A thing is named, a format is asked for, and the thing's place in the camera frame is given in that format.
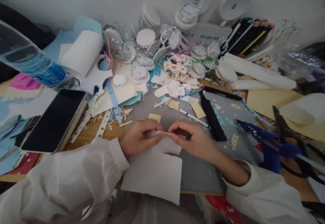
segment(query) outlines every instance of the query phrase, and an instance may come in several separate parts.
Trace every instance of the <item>blue glue gun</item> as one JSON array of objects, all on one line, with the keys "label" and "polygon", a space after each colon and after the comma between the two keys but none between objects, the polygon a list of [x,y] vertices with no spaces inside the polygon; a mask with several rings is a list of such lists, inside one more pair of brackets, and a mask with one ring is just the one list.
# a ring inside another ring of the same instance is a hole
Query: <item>blue glue gun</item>
[{"label": "blue glue gun", "polygon": [[248,122],[235,120],[243,130],[251,134],[260,144],[263,150],[264,161],[260,167],[280,174],[281,156],[286,159],[294,159],[301,154],[301,150],[289,143],[283,143],[278,136]]}]

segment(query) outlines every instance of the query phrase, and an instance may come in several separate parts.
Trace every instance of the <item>black scissors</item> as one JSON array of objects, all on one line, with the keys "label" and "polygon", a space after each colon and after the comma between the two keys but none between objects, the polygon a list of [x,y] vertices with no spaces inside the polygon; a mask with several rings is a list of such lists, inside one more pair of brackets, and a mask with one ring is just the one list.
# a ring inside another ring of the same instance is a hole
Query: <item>black scissors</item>
[{"label": "black scissors", "polygon": [[[293,138],[297,141],[298,147],[301,149],[303,156],[309,158],[307,149],[306,149],[306,146],[307,146],[308,148],[313,150],[319,157],[321,157],[323,159],[323,161],[325,161],[325,154],[323,152],[321,152],[319,149],[317,149],[316,147],[314,147],[311,144],[305,145],[304,142],[293,133],[292,129],[289,128],[288,124],[285,122],[284,118],[280,115],[279,110],[275,106],[273,106],[273,112],[274,112],[275,119],[277,120],[279,127],[280,127],[280,131],[281,131],[280,139],[283,143],[287,143],[285,138]],[[311,177],[315,181],[325,185],[325,181],[317,176],[317,174],[314,172],[314,169],[312,168],[312,166],[309,163],[303,161],[302,159],[300,159],[298,157],[295,158],[295,161],[298,164],[298,166],[301,168],[302,173],[295,172],[294,170],[292,170],[291,168],[286,166],[283,162],[281,162],[281,166],[285,170],[287,170],[288,172],[290,172],[291,174],[293,174],[297,177],[300,177],[300,178]]]}]

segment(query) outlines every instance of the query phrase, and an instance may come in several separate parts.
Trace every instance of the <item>water bottle label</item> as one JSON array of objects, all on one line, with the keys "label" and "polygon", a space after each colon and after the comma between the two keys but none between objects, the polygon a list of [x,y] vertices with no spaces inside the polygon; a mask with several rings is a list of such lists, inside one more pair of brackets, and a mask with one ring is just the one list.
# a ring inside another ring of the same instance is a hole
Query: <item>water bottle label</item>
[{"label": "water bottle label", "polygon": [[66,77],[66,72],[53,61],[51,61],[51,65],[46,70],[31,74],[24,72],[24,74],[45,86],[60,84]]}]

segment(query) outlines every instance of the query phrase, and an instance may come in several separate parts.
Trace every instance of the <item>wooden desk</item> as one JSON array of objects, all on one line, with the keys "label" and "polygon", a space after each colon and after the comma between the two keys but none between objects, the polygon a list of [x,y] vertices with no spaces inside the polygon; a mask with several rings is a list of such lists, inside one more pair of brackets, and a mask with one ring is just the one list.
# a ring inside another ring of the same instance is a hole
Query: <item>wooden desk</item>
[{"label": "wooden desk", "polygon": [[[202,81],[202,82],[206,86],[211,86],[210,83],[207,81]],[[219,87],[218,89],[230,92],[224,87]],[[247,98],[247,90],[240,91],[240,92],[242,92],[242,93],[244,92],[245,93],[244,96],[245,96],[245,98]],[[64,148],[64,151],[74,150],[76,148],[82,147],[82,146],[90,143],[96,136],[96,133],[97,133],[98,128],[100,127],[101,121],[102,121],[102,119],[100,119],[100,117],[98,117],[95,122],[90,121],[88,123],[88,128],[84,129],[81,132],[81,134],[79,135],[79,137],[77,138],[77,140],[74,143],[68,142],[66,147]],[[260,127],[263,127],[262,122],[259,121],[258,123],[259,123]],[[103,134],[104,139],[112,140],[114,138],[121,137],[123,135],[124,127],[120,128],[119,124],[116,120],[112,124],[112,128],[113,128],[112,131],[109,130],[109,128],[107,128],[105,130],[105,132]],[[296,171],[300,170],[294,160],[283,159],[283,161],[286,163],[286,165],[288,167],[292,168],[293,170],[296,170]],[[319,202],[316,194],[312,190],[307,179],[298,178],[283,169],[281,170],[281,175],[284,177],[287,184],[289,184],[290,186],[294,187],[295,189],[297,189],[299,191],[302,201]],[[0,176],[0,181],[19,182],[20,180],[24,179],[25,177],[26,177],[26,174],[3,175],[3,176]],[[185,192],[181,191],[181,193],[196,194],[196,193],[192,193],[192,192],[188,192],[188,191],[185,191]]]}]

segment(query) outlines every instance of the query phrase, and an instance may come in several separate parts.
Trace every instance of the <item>black phone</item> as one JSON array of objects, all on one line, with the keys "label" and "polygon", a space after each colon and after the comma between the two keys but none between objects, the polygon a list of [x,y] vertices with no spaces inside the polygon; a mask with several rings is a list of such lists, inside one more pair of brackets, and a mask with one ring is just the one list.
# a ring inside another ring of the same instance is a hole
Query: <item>black phone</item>
[{"label": "black phone", "polygon": [[87,93],[62,89],[21,146],[22,151],[54,153],[63,149],[85,107]]}]

